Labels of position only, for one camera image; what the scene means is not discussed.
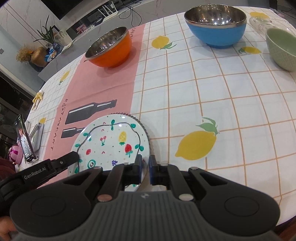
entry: pink table runner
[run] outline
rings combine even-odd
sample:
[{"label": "pink table runner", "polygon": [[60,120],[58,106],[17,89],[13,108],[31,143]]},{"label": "pink table runner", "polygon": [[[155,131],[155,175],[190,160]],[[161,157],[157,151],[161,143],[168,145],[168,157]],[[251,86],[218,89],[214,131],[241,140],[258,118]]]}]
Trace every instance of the pink table runner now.
[{"label": "pink table runner", "polygon": [[[77,135],[61,138],[63,130],[84,128],[93,120],[110,113],[130,112],[144,27],[141,25],[130,30],[132,50],[128,60],[119,67],[101,68],[86,61],[85,57],[81,59],[57,108],[44,159],[56,159],[71,150]],[[87,108],[97,112],[86,116]],[[65,177],[67,171],[46,184]]]}]

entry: round table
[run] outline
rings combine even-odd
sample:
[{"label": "round table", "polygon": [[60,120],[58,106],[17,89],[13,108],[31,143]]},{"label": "round table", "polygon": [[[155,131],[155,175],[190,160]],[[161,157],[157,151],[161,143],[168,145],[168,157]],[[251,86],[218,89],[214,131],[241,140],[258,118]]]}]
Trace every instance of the round table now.
[{"label": "round table", "polygon": [[[262,12],[294,30],[269,9],[240,8],[247,19]],[[133,48],[121,66],[100,68],[82,55],[42,87],[44,99],[28,116],[31,128],[46,118],[40,160],[68,153],[93,120],[128,113],[145,126],[159,163],[197,166],[260,190],[280,205],[279,223],[295,216],[296,78],[273,62],[265,37],[248,23],[233,47],[210,48],[191,33],[184,13],[130,33]],[[245,53],[243,47],[259,51]],[[111,100],[117,100],[112,109],[71,115]],[[72,136],[63,135],[66,129]]]}]

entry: lemon print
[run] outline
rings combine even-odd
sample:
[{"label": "lemon print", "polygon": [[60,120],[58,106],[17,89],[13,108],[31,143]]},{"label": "lemon print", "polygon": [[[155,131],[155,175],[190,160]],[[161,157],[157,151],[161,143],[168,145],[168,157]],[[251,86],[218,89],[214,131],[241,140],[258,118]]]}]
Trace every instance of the lemon print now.
[{"label": "lemon print", "polygon": [[60,81],[59,81],[59,85],[61,85],[61,83],[63,83],[63,81],[68,77],[70,71],[68,70],[66,73],[63,74],[63,76],[61,77]]},{"label": "lemon print", "polygon": [[125,144],[125,142],[126,142],[126,132],[125,131],[120,133],[118,140],[119,140],[119,144],[121,146]]},{"label": "lemon print", "polygon": [[44,124],[46,120],[46,117],[43,117],[42,119],[39,120],[39,123]]},{"label": "lemon print", "polygon": [[261,51],[255,47],[241,47],[239,49],[240,53],[251,53],[251,54],[258,54],[261,53]]},{"label": "lemon print", "polygon": [[169,41],[169,38],[166,36],[158,36],[152,41],[151,45],[156,49],[171,49],[176,46],[176,44],[172,46],[173,42],[168,43]]},{"label": "lemon print", "polygon": [[218,134],[216,122],[210,118],[203,117],[211,123],[202,123],[198,125],[204,131],[194,131],[183,137],[180,141],[176,157],[183,157],[192,161],[206,156],[213,148]]},{"label": "lemon print", "polygon": [[250,12],[251,17],[269,18],[268,15],[262,12]]}]

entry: green ceramic bowl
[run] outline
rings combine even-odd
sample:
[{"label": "green ceramic bowl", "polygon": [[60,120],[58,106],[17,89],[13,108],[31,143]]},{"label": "green ceramic bowl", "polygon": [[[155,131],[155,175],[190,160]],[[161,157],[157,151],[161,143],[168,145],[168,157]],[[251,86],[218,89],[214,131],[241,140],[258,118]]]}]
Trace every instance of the green ceramic bowl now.
[{"label": "green ceramic bowl", "polygon": [[283,69],[296,70],[296,37],[282,29],[266,31],[266,43],[273,60]]}]

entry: blue bowl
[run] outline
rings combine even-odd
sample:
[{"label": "blue bowl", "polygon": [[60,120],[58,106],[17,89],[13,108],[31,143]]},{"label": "blue bowl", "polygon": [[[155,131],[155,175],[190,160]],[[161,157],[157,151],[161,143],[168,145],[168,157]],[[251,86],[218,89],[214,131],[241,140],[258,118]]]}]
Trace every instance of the blue bowl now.
[{"label": "blue bowl", "polygon": [[242,38],[247,25],[246,14],[227,5],[194,7],[184,17],[191,32],[214,48],[231,47]]}]

